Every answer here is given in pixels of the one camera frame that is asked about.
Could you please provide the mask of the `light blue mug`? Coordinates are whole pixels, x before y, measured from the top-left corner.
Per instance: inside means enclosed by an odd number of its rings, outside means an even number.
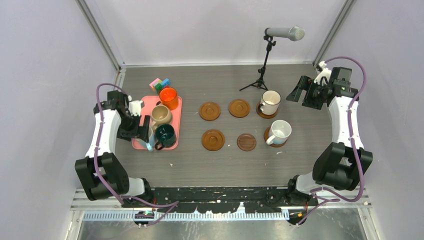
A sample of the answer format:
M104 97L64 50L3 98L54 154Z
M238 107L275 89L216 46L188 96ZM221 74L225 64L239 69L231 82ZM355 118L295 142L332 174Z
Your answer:
M141 148L152 152L155 147L155 134L151 127L148 128L148 140L144 141L140 138L137 138L136 141L140 144Z

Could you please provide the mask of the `dark green mug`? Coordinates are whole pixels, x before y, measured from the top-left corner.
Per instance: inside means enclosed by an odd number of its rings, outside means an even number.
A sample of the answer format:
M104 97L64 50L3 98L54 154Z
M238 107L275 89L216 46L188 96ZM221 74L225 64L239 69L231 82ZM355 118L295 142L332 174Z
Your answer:
M154 148L158 151L163 148L170 148L177 142L175 129L168 123L159 125L154 132L154 136L156 138Z

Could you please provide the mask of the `beige ceramic mug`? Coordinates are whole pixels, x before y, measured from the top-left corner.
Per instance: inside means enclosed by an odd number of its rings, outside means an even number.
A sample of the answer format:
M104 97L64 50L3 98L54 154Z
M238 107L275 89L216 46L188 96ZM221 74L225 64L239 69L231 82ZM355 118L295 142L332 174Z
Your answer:
M151 128L155 131L160 125L170 124L173 120L171 110L165 105L157 105L151 111Z

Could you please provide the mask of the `pink plastic tray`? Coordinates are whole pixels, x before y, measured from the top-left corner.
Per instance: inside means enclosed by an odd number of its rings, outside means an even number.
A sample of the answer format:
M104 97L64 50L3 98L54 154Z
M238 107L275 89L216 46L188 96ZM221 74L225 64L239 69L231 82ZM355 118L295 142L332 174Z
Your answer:
M178 107L176 109L171 110L172 121L170 122L170 125L172 125L172 127L175 130L177 139L173 146L164 147L163 150L173 150L178 146L178 143L179 143L183 100L180 96L178 96L177 99L178 99ZM145 115L149 115L149 116L151 115L152 109L156 106L156 103L160 101L160 98L157 95L146 95L141 100L144 103L144 107L141 109L140 124L142 125L144 123ZM147 148L141 145L140 142L136 139L133 139L131 141L131 144L132 144L132 147L136 150L147 150Z

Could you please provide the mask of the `white mug dark rim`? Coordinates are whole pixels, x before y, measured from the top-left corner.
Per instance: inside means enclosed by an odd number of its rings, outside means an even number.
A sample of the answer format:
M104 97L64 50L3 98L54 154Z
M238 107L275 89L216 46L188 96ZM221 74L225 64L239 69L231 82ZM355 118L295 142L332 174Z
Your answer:
M281 95L275 90L265 91L260 99L257 110L264 115L273 115L277 112L281 102Z

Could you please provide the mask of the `orange translucent cup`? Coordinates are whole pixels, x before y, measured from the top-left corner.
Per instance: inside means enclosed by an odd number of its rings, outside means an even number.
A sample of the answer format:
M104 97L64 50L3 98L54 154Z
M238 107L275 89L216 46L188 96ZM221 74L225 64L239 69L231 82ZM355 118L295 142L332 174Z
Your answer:
M166 87L159 93L160 103L169 108L175 110L179 106L178 93L173 87Z

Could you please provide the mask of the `light brown wooden coaster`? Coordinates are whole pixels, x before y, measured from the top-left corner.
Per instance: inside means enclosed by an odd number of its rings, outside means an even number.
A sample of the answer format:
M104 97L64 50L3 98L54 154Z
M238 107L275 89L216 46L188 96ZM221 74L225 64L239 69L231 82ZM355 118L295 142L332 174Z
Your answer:
M209 129L203 133L201 143L208 151L218 151L224 146L225 136L220 130Z

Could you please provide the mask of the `dark walnut wooden coaster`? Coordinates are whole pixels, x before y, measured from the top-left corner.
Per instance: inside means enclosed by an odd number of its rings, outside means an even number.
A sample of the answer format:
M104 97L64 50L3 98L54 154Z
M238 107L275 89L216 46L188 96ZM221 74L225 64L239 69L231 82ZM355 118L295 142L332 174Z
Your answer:
M249 152L256 147L257 140L252 134L243 133L238 136L236 143L242 151Z

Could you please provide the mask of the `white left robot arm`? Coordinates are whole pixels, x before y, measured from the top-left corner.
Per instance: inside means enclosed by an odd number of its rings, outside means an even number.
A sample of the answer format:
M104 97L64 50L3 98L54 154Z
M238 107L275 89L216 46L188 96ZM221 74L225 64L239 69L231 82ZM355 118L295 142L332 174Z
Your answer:
M115 155L117 139L149 139L150 116L142 119L142 100L133 100L119 90L109 91L107 99L93 108L95 129L85 157L75 162L74 169L82 188L91 201L134 196L141 207L153 202L153 193L145 178L129 177Z

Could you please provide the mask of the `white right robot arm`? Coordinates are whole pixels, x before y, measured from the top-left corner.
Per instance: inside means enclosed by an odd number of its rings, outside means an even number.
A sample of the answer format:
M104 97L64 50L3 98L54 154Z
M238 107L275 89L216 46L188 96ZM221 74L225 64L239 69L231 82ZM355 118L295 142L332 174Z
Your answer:
M351 87L352 69L319 66L317 70L315 79L301 76L286 100L298 102L302 91L306 91L304 107L321 110L326 105L332 139L315 161L312 172L289 180L285 198L291 205L309 201L314 190L353 191L361 183L360 173L364 174L373 161L372 152L365 150L360 139L359 90Z

